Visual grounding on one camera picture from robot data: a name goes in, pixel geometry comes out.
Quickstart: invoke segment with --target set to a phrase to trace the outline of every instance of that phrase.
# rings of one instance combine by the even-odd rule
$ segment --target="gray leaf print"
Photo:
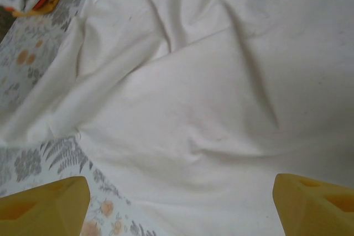
[[[48,151],[45,160],[47,161],[52,155],[56,154],[54,160],[51,162],[49,169],[55,164],[60,163],[58,167],[58,174],[69,166],[79,164],[79,172],[81,173],[85,164],[89,161],[87,156],[82,152],[81,148],[76,142],[75,137],[68,137],[56,141],[50,141],[43,144],[40,149],[43,149],[43,155]]]
[[[155,231],[152,231],[151,233],[147,230],[145,234],[143,226],[139,224],[138,227],[134,221],[132,221],[131,233],[135,236],[157,236]]]
[[[63,31],[67,31],[68,27],[69,27],[69,24],[71,22],[71,19],[67,20],[61,27],[60,29],[62,29]]]
[[[105,181],[105,176],[103,175],[102,171],[100,171],[99,169],[96,169],[93,172],[93,179],[96,183],[99,182],[104,182]]]
[[[8,166],[0,165],[0,186],[11,179],[11,171]]]
[[[58,4],[58,6],[55,8],[55,10],[53,10],[50,15],[52,17],[52,26],[61,25],[69,17],[69,7],[65,4]]]
[[[33,86],[37,84],[37,82],[40,80],[42,76],[43,76],[43,72],[39,71],[38,69],[35,69],[33,67],[28,68],[27,78],[32,79]]]
[[[38,150],[23,150],[15,160],[17,182],[27,179],[30,175],[38,175],[42,171]]]
[[[12,85],[10,85],[7,90],[4,91],[5,95],[9,95],[9,93],[11,93],[12,91],[17,91],[18,88],[20,87],[20,83],[14,83]]]
[[[109,181],[106,180],[105,176],[99,169],[94,170],[93,179],[96,183],[99,182],[102,183],[102,185],[100,185],[99,187],[101,191],[105,193],[112,193],[115,196],[117,196],[119,199],[122,199],[122,196],[118,191],[118,189],[113,184],[111,184]]]
[[[18,150],[18,148],[0,148],[0,165],[12,160]]]
[[[0,66],[8,66],[10,64],[10,58],[8,56],[4,56],[2,61],[0,62]]]

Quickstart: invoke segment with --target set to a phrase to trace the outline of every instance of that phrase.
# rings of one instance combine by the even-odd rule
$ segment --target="floral bedsheet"
[[[83,3],[60,0],[50,14],[14,22],[0,43],[0,111],[20,104],[42,77]],[[0,197],[76,175],[86,177],[91,192],[81,236],[166,235],[107,180],[75,137],[0,148]]]
[[[0,197],[77,175],[86,177],[91,192],[81,236],[166,235],[107,180],[75,137],[26,149],[0,148]]]

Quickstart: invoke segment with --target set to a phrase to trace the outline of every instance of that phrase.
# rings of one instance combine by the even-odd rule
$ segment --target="orange flower print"
[[[17,65],[22,65],[28,56],[28,50],[22,50],[21,53],[17,56],[16,64]]]
[[[123,222],[121,220],[122,217],[118,212],[116,215],[116,222],[112,223],[112,230],[108,236],[120,235],[120,233],[123,231]]]
[[[121,221],[116,221],[115,224],[114,224],[114,227],[113,227],[113,234],[114,235],[120,235],[120,233],[122,232],[122,228],[123,228],[123,225],[122,225],[122,222]]]
[[[108,218],[113,212],[113,202],[110,200],[104,200],[101,204],[101,212]]]
[[[37,43],[35,44],[35,47],[36,48],[40,47],[42,45],[42,43],[43,43],[43,40],[37,41]]]
[[[28,58],[27,58],[27,65],[31,65],[35,60],[35,54],[31,54]]]
[[[81,236],[101,236],[101,229],[97,222],[84,222],[81,229]]]
[[[2,78],[2,80],[1,80],[1,82],[0,82],[0,86],[2,86],[2,85],[4,85],[4,84],[5,84],[6,79],[7,79],[7,77],[3,77],[3,78]]]

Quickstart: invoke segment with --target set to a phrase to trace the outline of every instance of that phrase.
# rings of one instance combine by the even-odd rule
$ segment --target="white cloth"
[[[277,173],[354,187],[354,0],[87,0],[2,144],[73,132],[173,235],[282,235]]]

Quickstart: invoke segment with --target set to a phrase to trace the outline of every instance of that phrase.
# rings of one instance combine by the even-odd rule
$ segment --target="fern leaf print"
[[[58,174],[64,171],[67,167],[79,165],[80,173],[85,164],[89,161],[85,153],[82,152],[75,137],[68,137],[55,141],[49,141],[40,147],[43,149],[43,155],[46,154],[46,161],[54,157],[49,169],[59,164]],[[90,161],[88,165],[91,170],[93,163]]]
[[[84,167],[85,163],[87,163],[89,159],[87,158],[87,156],[85,156],[84,158],[82,158],[82,160],[80,161],[80,173],[82,171],[82,168]]]
[[[140,227],[140,231],[142,232],[142,236],[145,236],[145,233],[144,233],[144,228],[141,224],[139,224],[139,227]]]

